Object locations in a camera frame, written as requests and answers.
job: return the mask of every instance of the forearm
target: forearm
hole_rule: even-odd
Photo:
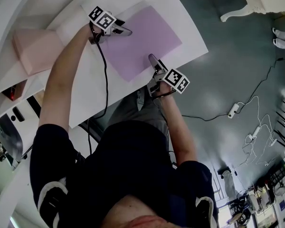
[[[196,161],[196,149],[189,131],[174,98],[169,95],[161,98],[161,104],[167,119],[177,165],[185,161]]]
[[[57,58],[47,81],[39,126],[56,124],[68,131],[72,86],[90,36],[89,25],[83,26]]]

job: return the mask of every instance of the white carved table leg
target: white carved table leg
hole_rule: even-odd
[[[232,11],[232,12],[229,12],[227,14],[224,14],[222,17],[220,17],[220,20],[222,22],[226,22],[226,20],[229,18],[229,17],[233,17],[233,16],[246,16],[246,15],[249,15],[249,14],[252,14],[254,12],[253,8],[250,7],[249,5],[246,5],[245,7],[243,7],[242,9],[240,10],[237,10],[237,11]]]

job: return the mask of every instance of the dark green floor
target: dark green floor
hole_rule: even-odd
[[[285,19],[273,14],[252,14],[245,17],[233,17],[223,23],[219,17],[229,11],[245,5],[245,0],[181,0],[201,33],[209,53],[182,66],[183,72],[191,84],[184,94],[175,94],[175,99],[185,115],[210,119],[218,114],[227,114],[232,105],[246,102],[258,83],[266,77],[268,69],[274,64],[276,48],[272,44],[273,26],[279,28]],[[278,51],[285,57],[285,52]],[[279,90],[285,84],[285,63],[281,62],[273,69],[267,81],[256,91],[260,100],[260,119],[269,114],[272,127],[276,124],[275,111],[281,102]],[[109,107],[107,116],[99,121],[105,127],[116,104]],[[211,122],[186,118],[194,136],[199,160],[207,165],[219,168],[228,165],[237,166],[246,159],[242,152],[244,139],[252,134],[258,125],[257,101],[247,105],[241,114],[232,120],[226,116]],[[254,150],[259,157],[269,137],[264,127],[258,135]],[[284,147],[275,144],[268,147],[262,161],[283,156]],[[249,165],[237,168],[245,188],[250,186],[269,167]]]

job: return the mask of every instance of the black and white marker cube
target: black and white marker cube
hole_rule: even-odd
[[[89,14],[89,18],[93,24],[104,31],[109,29],[117,20],[112,14],[103,11],[98,6]]]
[[[180,94],[182,94],[190,84],[188,78],[176,69],[170,69],[163,78],[163,81],[172,86]]]

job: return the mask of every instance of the purple sheet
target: purple sheet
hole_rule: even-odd
[[[162,58],[182,44],[171,27],[152,7],[146,7],[127,20],[129,37],[110,37],[101,44],[104,56],[118,74],[130,82],[150,67],[149,54]]]

